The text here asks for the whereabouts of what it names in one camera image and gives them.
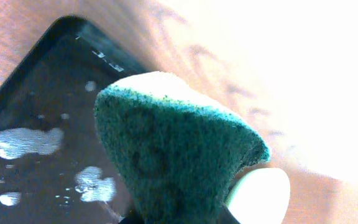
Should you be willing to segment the green yellow sponge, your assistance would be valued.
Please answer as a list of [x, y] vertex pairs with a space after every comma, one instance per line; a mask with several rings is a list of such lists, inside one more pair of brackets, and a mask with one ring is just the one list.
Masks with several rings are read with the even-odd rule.
[[271, 157], [239, 115], [172, 73], [108, 85], [94, 118], [146, 223], [215, 223], [233, 177]]

